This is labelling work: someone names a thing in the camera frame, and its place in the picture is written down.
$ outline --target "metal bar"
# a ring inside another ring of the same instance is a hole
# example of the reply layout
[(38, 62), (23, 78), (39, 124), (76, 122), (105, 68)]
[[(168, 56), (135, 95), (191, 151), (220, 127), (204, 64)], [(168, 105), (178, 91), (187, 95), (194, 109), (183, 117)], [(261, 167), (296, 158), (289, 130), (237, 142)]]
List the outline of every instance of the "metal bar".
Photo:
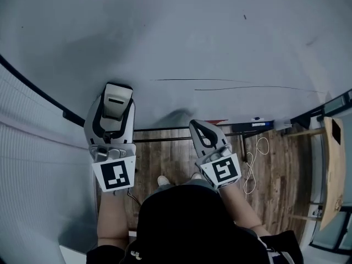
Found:
[(248, 163), (248, 156), (247, 156), (247, 144), (246, 144), (246, 138), (244, 135), (242, 135), (242, 144), (243, 144), (243, 156), (242, 160), (246, 163)]
[[(230, 136), (239, 136), (243, 132), (227, 133), (226, 137)], [(134, 143), (151, 143), (151, 142), (170, 142), (170, 141), (183, 141), (183, 140), (192, 140), (192, 137), (176, 137), (176, 138), (160, 138), (160, 139), (145, 139), (145, 140), (133, 140)]]
[(253, 131), (253, 133), (246, 133), (246, 134), (243, 135), (243, 138), (244, 139), (248, 139), (248, 138), (251, 138), (251, 137), (253, 137), (255, 135), (262, 134), (262, 133), (264, 133), (266, 131), (269, 131), (269, 130), (258, 130), (258, 131)]
[[(255, 122), (245, 122), (245, 123), (227, 123), (227, 124), (217, 124), (216, 127), (226, 127), (231, 126), (232, 131), (234, 129), (238, 132), (245, 132), (245, 131), (253, 131), (259, 129), (271, 130), (273, 128), (273, 120), (269, 122), (265, 122), (267, 125), (265, 126), (255, 126), (253, 127), (252, 124)], [(152, 129), (136, 129), (135, 132), (142, 132), (142, 131), (162, 131), (162, 130), (175, 130), (175, 129), (188, 129), (188, 126), (181, 126), (181, 127), (168, 127), (168, 128), (152, 128)]]
[(239, 131), (269, 131), (274, 128), (274, 121), (265, 122), (249, 122), (249, 123), (237, 123), (232, 124), (231, 127), (233, 132)]

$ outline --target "table leg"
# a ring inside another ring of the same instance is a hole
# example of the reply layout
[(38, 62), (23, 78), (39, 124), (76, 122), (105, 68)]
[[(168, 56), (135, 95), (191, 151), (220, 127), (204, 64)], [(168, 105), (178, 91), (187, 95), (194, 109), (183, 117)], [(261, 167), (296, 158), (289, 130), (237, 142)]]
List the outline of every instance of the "table leg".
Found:
[(288, 217), (307, 220), (307, 221), (321, 221), (320, 217), (308, 217), (308, 216), (299, 216), (299, 215), (293, 215), (293, 214), (288, 214)]
[(287, 135), (287, 137), (296, 137), (296, 136), (301, 136), (301, 135), (319, 135), (319, 134), (324, 134), (325, 133), (325, 128), (318, 128), (318, 129), (310, 129), (298, 133), (293, 133)]

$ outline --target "wooden floor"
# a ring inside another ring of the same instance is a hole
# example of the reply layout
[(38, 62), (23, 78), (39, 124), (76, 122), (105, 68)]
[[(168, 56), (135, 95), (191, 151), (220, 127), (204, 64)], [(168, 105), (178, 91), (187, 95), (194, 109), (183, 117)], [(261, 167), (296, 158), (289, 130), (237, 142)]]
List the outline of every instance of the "wooden floor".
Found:
[[(222, 128), (231, 133), (230, 127)], [(158, 139), (190, 136), (188, 129), (166, 131), (135, 132), (134, 139)], [(258, 213), (267, 230), (278, 234), (293, 230), (300, 240), (305, 221), (291, 219), (288, 214), (307, 215), (311, 192), (312, 159), (311, 144), (308, 136), (282, 137), (280, 132), (269, 131), (258, 135), (265, 136), (270, 144), (270, 152), (264, 156), (258, 153), (254, 165), (257, 181), (255, 191), (247, 200)], [(241, 161), (240, 137), (228, 137), (233, 152), (238, 154), (242, 175), (248, 173), (248, 166)], [(255, 136), (246, 140), (247, 150), (255, 152)], [(175, 185), (187, 182), (193, 173), (198, 172), (194, 165), (197, 154), (192, 140), (171, 142), (136, 143), (137, 160), (135, 186), (130, 189), (142, 202), (153, 193), (158, 185), (159, 175), (165, 175)], [(266, 142), (261, 140), (259, 149), (266, 152)], [(248, 189), (253, 187), (251, 179)], [(129, 228), (136, 229), (138, 223), (138, 204), (125, 197)]]

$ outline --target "black cable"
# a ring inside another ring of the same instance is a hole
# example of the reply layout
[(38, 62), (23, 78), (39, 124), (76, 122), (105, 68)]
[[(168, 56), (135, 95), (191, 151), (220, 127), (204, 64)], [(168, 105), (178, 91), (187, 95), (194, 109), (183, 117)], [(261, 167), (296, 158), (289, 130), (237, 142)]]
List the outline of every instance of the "black cable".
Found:
[(137, 204), (138, 204), (140, 207), (142, 206), (142, 204), (138, 201), (138, 199), (137, 199), (133, 194), (130, 193), (130, 188), (128, 188), (128, 190), (127, 190), (127, 195), (128, 195), (130, 198), (134, 199), (135, 202), (137, 202)]

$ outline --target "person's leg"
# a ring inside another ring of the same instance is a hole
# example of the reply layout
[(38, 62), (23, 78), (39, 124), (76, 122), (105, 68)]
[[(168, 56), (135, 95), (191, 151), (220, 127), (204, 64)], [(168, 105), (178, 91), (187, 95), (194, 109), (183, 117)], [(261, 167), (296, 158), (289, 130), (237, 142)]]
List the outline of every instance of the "person's leg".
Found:
[(161, 191), (165, 191), (168, 189), (171, 189), (172, 187), (174, 187), (174, 185), (170, 184), (169, 179), (167, 179), (165, 176), (160, 175), (158, 177), (158, 185), (159, 188), (157, 188), (151, 195), (149, 195), (148, 197), (151, 197), (152, 195), (156, 194), (156, 193), (160, 193)]
[(188, 182), (184, 183), (183, 185), (203, 186), (203, 187), (206, 187), (208, 189), (211, 189), (211, 190), (215, 191), (213, 189), (213, 187), (209, 184), (209, 182), (207, 180), (203, 179), (203, 176), (200, 173), (194, 173), (192, 175), (191, 180), (189, 180)]

